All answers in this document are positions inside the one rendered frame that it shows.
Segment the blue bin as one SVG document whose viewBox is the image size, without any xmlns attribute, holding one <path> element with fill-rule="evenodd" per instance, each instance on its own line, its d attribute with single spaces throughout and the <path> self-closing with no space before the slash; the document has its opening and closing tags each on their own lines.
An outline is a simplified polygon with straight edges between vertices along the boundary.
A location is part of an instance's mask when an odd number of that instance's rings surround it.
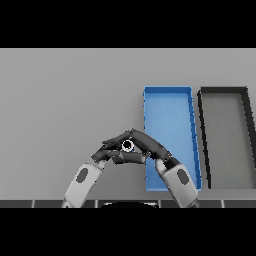
<svg viewBox="0 0 256 256">
<path fill-rule="evenodd" d="M 190 86 L 145 86 L 144 132 L 185 165 L 202 188 L 194 100 Z"/>
</svg>

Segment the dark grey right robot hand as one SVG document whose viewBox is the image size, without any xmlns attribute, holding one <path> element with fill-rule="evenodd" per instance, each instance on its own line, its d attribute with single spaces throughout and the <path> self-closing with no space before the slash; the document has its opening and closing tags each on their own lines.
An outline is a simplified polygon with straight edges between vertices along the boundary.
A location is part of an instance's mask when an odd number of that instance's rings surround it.
<svg viewBox="0 0 256 256">
<path fill-rule="evenodd" d="M 162 144 L 136 129 L 126 130 L 121 135 L 103 141 L 103 144 L 116 146 L 116 149 L 119 149 L 125 140 L 131 140 L 142 151 L 145 157 L 150 157 L 153 160 L 162 160 L 166 169 L 171 169 L 180 164 Z"/>
</svg>

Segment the dark grey bin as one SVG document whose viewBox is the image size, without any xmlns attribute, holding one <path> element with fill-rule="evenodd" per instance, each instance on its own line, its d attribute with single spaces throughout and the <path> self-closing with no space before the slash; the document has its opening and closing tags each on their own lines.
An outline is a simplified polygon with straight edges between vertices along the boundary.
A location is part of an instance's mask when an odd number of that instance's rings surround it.
<svg viewBox="0 0 256 256">
<path fill-rule="evenodd" d="M 256 189 L 256 130 L 247 87 L 201 87 L 199 119 L 209 189 Z"/>
</svg>

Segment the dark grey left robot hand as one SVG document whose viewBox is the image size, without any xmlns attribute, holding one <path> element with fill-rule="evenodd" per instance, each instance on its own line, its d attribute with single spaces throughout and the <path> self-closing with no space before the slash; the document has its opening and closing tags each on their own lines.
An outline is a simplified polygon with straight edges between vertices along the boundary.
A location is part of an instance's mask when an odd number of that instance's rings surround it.
<svg viewBox="0 0 256 256">
<path fill-rule="evenodd" d="M 116 165 L 124 163 L 144 164 L 146 157 L 138 152 L 125 152 L 101 147 L 91 158 L 95 163 L 112 160 Z"/>
</svg>

